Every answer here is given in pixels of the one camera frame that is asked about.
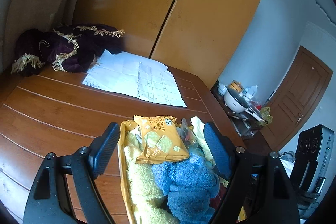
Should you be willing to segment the yellow lined white box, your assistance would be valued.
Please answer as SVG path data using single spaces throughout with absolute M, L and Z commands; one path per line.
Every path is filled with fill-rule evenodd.
M 133 121 L 120 125 L 120 140 L 117 144 L 121 177 L 121 193 L 130 223 L 179 223 L 163 205 L 163 193 L 154 182 L 150 164 L 137 164 L 142 145 L 135 137 L 140 132 Z

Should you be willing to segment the blue towel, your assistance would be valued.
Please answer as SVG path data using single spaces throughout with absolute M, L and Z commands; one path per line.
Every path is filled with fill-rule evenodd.
M 210 221 L 215 212 L 210 199 L 218 195 L 220 181 L 204 157 L 191 153 L 183 161 L 154 164 L 152 171 L 155 183 L 167 197 L 169 210 L 180 223 Z

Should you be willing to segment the yellow snack bag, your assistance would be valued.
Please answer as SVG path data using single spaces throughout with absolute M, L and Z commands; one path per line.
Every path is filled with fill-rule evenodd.
M 138 164 L 161 164 L 165 161 L 179 162 L 190 154 L 183 144 L 172 116 L 134 116 L 140 126 L 143 150 L 137 157 Z

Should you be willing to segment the white plastic package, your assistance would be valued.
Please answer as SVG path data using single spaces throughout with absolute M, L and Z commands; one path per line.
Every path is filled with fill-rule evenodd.
M 197 116 L 192 117 L 190 121 L 193 126 L 193 132 L 198 139 L 199 146 L 202 148 L 206 160 L 209 161 L 212 165 L 215 165 L 213 155 L 205 140 L 205 134 L 204 134 L 205 124 Z

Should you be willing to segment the yellow ceramic jar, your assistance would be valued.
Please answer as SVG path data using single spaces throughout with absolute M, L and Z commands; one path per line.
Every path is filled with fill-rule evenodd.
M 242 84 L 236 80 L 232 80 L 228 87 L 236 90 L 237 92 L 242 92 L 244 90 Z

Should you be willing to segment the brown wooden door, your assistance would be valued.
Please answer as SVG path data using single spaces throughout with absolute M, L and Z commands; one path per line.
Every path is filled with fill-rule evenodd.
M 319 104 L 333 71 L 317 56 L 300 46 L 285 76 L 266 104 L 272 122 L 260 132 L 270 149 L 284 147 Z

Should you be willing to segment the yellow towel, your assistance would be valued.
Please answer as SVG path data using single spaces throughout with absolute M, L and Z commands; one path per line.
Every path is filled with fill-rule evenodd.
M 134 132 L 125 135 L 124 154 L 126 182 L 130 198 L 131 215 L 135 223 L 179 223 L 179 220 L 162 208 L 165 196 L 154 180 L 152 165 L 137 164 L 142 144 Z

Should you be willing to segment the white paper sheets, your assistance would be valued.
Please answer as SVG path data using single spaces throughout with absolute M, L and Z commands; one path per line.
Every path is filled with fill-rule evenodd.
M 82 84 L 161 105 L 186 107 L 173 74 L 158 61 L 104 51 Z

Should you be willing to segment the purple gold fringed cloth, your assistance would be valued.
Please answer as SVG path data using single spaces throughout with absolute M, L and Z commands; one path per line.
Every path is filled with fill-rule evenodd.
M 121 53 L 124 35 L 123 29 L 105 24 L 64 25 L 47 32 L 33 28 L 17 39 L 11 72 L 37 75 L 46 65 L 55 71 L 86 72 L 104 51 Z

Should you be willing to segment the white rice cooker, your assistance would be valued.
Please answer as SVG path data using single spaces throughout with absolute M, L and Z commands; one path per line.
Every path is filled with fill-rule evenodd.
M 234 89 L 227 89 L 224 94 L 224 102 L 235 113 L 245 112 L 253 116 L 258 122 L 262 120 L 262 118 L 251 109 L 246 100 L 240 96 L 240 93 Z

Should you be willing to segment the zip bag of pens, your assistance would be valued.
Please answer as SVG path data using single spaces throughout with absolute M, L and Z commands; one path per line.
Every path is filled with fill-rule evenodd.
M 198 138 L 193 132 L 193 127 L 187 124 L 186 118 L 182 118 L 181 124 L 176 124 L 176 127 L 185 147 L 187 149 L 196 149 L 198 147 Z

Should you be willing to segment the yellow wooden wardrobe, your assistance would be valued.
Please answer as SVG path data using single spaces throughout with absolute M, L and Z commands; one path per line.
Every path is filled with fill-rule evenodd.
M 210 88 L 260 0 L 77 0 L 73 22 L 125 31 L 127 52 L 198 76 Z

